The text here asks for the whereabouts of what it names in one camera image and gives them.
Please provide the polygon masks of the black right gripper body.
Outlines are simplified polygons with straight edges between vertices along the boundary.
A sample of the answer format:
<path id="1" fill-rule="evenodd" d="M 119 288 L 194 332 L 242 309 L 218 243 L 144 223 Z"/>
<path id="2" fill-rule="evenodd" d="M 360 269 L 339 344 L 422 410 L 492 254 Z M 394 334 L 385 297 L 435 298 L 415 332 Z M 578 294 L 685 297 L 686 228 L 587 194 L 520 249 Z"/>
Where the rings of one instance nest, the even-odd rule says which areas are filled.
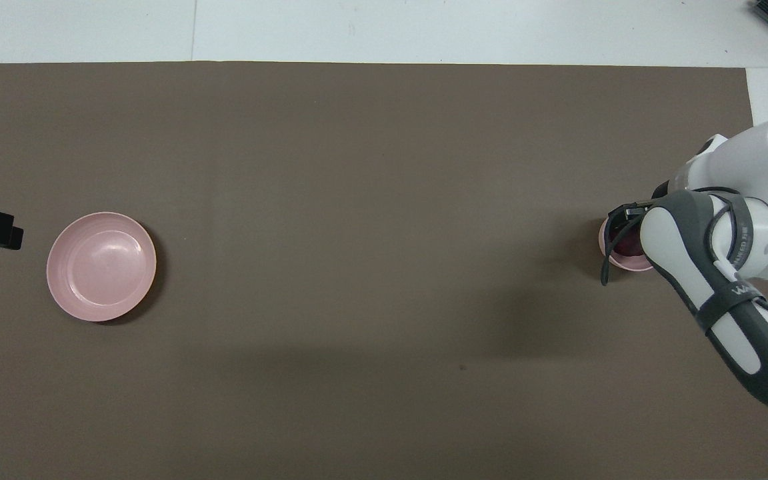
<path id="1" fill-rule="evenodd" d="M 607 230 L 621 231 L 628 224 L 639 221 L 652 206 L 652 201 L 619 205 L 607 214 Z"/>

